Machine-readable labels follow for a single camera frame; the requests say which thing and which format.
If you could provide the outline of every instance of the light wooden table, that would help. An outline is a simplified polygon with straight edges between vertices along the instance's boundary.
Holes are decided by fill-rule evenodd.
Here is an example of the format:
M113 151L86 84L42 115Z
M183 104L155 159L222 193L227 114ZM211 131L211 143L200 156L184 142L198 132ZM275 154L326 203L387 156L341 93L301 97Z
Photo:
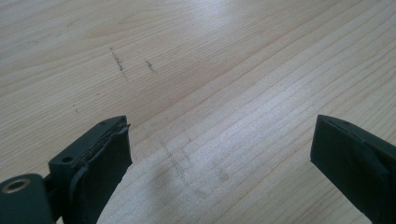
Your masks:
M0 179L127 115L99 223L370 223L309 161L317 114L396 145L396 2L0 2Z

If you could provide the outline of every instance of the black plastic piece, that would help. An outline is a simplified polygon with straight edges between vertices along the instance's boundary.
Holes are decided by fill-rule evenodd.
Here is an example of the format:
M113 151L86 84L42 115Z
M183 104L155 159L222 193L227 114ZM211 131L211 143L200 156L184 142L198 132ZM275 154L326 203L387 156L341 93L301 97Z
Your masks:
M125 116L104 120L54 157L46 178L21 175L3 182L0 223L45 224L60 216L65 224L96 223L132 164L128 128ZM10 191L15 180L26 180L25 186Z
M311 161L374 223L396 223L396 147L319 115Z

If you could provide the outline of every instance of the dark scratch mark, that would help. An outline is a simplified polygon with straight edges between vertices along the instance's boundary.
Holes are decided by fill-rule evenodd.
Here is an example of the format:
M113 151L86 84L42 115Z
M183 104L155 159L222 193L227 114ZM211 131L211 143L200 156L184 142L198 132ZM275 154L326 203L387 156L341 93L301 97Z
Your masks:
M117 56L116 53L111 52L113 54L114 60L116 61L117 65L119 66L120 71L122 72L122 75L124 76L124 78L126 80L128 80L128 78L126 78L125 73L123 72L124 67L122 66L123 60L119 58L119 56Z
M38 44L38 43L39 43L38 40L28 40L28 41L24 42L23 44L19 44L18 48L22 48L22 49L30 48L34 44Z
M75 110L76 110L76 113L78 113L78 110L76 109L76 106L75 106L75 105L73 105L73 107L75 108Z
M152 63L150 63L148 60L146 60L146 64L148 65L148 69L153 72L153 73L157 73L154 68L152 67Z
M67 23L67 27L72 26L75 22L81 21L81 19L76 19L75 21L70 21Z

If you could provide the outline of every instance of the metal hole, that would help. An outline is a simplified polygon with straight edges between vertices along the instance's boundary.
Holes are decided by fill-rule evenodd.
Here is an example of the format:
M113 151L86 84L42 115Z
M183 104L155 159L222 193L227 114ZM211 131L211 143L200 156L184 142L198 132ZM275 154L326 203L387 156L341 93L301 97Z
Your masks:
M14 193L20 191L21 189L26 188L30 184L29 179L17 179L12 182L9 182L2 189L3 193Z

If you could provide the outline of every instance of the black plastic part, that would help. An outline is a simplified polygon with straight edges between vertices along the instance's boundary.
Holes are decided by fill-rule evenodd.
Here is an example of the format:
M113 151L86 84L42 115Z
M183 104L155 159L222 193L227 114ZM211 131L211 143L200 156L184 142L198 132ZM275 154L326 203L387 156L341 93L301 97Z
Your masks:
M0 223L53 223L40 175L10 178L0 189Z
M396 223L396 147L319 115L311 161L374 223Z
M46 224L60 216L65 224L96 223L132 164L128 128L125 116L104 120L54 157L44 180L22 175L3 182L0 223ZM25 182L14 185L15 179Z

